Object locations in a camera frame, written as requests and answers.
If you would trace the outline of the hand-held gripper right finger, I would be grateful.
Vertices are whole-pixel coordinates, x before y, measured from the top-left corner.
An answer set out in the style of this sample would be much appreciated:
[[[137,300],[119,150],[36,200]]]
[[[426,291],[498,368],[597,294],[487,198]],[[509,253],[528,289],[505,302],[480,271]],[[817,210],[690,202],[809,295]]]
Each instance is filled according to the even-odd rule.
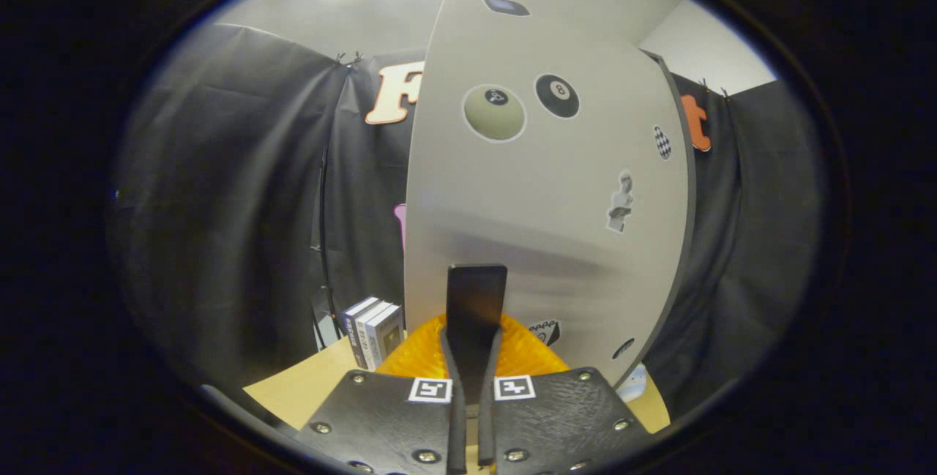
[[[494,474],[595,474],[641,455],[652,435],[595,367],[566,365],[503,315],[478,417],[479,464]]]

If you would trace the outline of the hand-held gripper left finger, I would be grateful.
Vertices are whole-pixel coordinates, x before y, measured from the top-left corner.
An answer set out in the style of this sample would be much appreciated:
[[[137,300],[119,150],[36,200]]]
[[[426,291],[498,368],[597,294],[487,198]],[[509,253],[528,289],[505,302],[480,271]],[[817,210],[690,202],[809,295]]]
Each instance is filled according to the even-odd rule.
[[[347,474],[464,474],[466,405],[447,322],[425,322],[381,370],[342,375],[297,436],[308,454]]]

